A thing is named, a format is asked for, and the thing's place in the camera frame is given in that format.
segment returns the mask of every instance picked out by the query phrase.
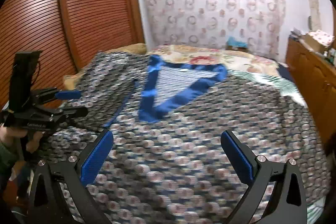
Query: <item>blue cloth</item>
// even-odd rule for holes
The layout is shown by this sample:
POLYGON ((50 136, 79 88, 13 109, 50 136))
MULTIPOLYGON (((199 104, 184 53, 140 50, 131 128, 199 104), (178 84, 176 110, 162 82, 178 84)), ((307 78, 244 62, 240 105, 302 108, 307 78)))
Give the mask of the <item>blue cloth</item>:
POLYGON ((168 112, 186 105, 196 97, 207 92, 208 88, 215 83, 226 79, 227 70, 222 64, 218 65, 190 65, 190 64, 173 64, 167 63, 158 55, 150 57, 148 67, 148 78, 142 92, 140 102, 139 119, 147 122, 157 122, 163 119, 168 112), (154 106, 155 96, 157 95, 156 83, 159 76, 161 66, 179 69, 193 69, 218 72, 217 75, 211 78, 200 78, 187 89, 172 96, 169 100, 161 105, 154 106))
POLYGON ((232 47, 248 48, 247 43, 237 41, 234 37, 229 37, 227 40, 227 45, 232 47))
POLYGON ((294 79, 290 74, 289 70, 279 63, 278 66, 279 68, 277 68, 277 71, 280 74, 280 76, 294 83, 294 79))

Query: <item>teal item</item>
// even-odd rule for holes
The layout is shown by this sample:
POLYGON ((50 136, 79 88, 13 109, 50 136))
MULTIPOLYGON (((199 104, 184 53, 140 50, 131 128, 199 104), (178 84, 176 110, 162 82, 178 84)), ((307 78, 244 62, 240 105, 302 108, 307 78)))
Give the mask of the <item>teal item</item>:
POLYGON ((248 48, 247 43, 237 41, 234 37, 229 37, 229 39, 227 40, 227 45, 232 47, 248 48))

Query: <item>wooden cabinet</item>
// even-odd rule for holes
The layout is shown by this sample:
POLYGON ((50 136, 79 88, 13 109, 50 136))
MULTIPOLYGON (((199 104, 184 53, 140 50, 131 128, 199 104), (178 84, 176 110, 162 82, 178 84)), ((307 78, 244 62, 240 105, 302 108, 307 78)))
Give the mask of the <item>wooden cabinet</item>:
POLYGON ((286 62, 326 144, 336 133, 336 69, 291 39, 286 62))

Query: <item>cardboard box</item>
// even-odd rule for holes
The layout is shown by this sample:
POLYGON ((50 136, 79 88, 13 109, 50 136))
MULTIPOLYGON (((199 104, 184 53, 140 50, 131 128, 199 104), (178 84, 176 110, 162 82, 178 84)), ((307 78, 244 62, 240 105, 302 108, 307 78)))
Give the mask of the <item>cardboard box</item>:
POLYGON ((324 53, 328 51, 332 46, 334 37, 327 33, 317 30, 315 32, 309 32, 304 36, 304 41, 315 51, 324 53))
POLYGON ((329 47, 320 44, 308 34, 304 36, 304 41, 314 50, 314 52, 319 52, 323 54, 329 49, 329 47))

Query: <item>patterned bedspread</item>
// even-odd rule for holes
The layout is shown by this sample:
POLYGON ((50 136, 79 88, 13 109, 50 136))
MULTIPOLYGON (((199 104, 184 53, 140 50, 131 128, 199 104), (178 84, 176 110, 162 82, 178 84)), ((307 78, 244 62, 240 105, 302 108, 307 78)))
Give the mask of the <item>patterned bedspread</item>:
MULTIPOLYGON (((307 108, 273 86, 230 74, 162 121, 139 121, 147 62, 144 56, 98 54, 77 86, 84 97, 67 103, 87 106, 88 118, 78 120, 77 128, 55 133, 39 151, 52 162, 78 155, 94 141, 100 126, 114 118, 110 129, 115 144, 95 182, 87 186, 114 224, 222 223, 247 188, 221 148, 220 135, 226 129, 235 131, 256 155, 281 162, 297 159, 309 205, 327 194, 330 174, 307 108), (115 115, 134 79, 139 86, 115 115)), ((164 72, 164 79, 174 86, 175 73, 170 78, 169 73, 164 72)), ((80 221, 66 185, 62 188, 80 221)), ((253 220, 261 217, 272 189, 270 184, 253 220)))

